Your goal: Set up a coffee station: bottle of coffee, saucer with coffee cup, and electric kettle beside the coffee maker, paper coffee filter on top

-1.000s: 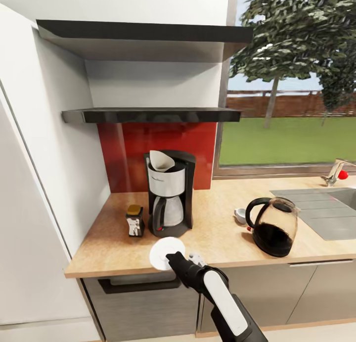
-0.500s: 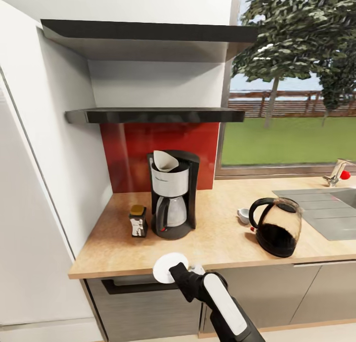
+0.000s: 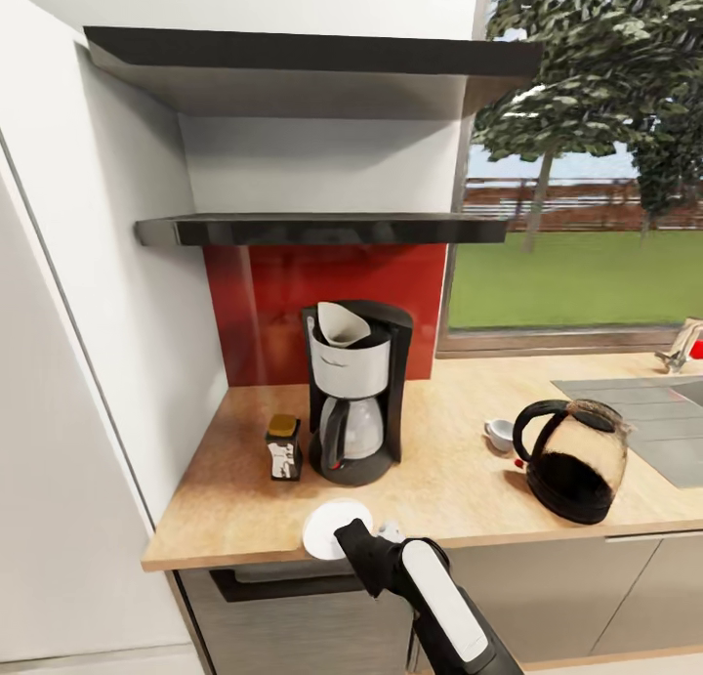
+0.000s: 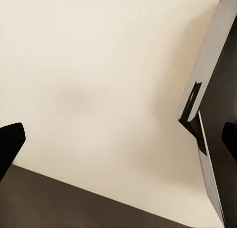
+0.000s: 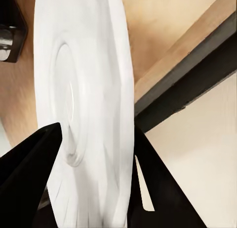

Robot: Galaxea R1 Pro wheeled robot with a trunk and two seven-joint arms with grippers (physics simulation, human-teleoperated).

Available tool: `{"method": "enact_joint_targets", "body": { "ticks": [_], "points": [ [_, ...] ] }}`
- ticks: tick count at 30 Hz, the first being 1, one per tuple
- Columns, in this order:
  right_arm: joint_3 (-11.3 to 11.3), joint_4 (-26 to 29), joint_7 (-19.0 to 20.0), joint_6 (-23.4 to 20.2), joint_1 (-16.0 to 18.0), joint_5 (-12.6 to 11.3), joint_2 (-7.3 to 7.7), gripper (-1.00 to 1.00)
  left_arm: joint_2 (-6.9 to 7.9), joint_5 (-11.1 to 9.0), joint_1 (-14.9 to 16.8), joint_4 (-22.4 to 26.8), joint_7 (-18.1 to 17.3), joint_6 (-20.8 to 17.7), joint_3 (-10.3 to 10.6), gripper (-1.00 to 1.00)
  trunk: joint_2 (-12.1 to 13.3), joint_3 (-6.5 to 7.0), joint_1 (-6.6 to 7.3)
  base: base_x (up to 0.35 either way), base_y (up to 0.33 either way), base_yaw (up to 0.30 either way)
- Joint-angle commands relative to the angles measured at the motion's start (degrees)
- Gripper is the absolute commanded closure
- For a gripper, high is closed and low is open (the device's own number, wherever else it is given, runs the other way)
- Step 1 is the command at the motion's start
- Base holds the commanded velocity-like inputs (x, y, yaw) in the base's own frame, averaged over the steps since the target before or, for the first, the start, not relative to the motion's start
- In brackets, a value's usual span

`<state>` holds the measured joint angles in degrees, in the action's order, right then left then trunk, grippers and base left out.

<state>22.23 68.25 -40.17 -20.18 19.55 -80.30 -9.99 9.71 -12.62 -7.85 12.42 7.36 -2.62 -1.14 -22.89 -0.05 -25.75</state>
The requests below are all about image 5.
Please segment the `saucer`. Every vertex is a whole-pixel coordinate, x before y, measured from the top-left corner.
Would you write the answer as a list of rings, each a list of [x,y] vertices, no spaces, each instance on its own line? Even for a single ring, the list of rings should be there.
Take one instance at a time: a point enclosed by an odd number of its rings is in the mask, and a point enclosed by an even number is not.
[[[134,77],[122,0],[36,0],[38,129],[59,122],[47,181],[58,228],[124,228],[134,153]]]

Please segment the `bottle of coffee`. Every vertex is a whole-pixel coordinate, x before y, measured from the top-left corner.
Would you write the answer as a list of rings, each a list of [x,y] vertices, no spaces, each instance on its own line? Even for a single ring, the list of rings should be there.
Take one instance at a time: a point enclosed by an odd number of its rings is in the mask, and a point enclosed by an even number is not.
[[[0,61],[18,61],[26,33],[16,0],[0,0]]]

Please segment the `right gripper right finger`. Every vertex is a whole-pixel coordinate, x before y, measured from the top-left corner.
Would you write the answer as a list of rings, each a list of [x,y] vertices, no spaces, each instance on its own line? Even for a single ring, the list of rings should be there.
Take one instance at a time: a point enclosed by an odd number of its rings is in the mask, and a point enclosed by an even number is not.
[[[154,212],[143,208],[135,155]],[[207,228],[143,131],[134,126],[134,153],[127,228]]]

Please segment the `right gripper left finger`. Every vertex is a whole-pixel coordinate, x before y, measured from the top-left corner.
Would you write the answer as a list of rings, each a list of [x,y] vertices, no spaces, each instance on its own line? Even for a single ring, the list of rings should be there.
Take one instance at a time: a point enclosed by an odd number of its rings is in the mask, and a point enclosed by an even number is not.
[[[0,228],[31,228],[62,139],[50,124],[0,157]]]

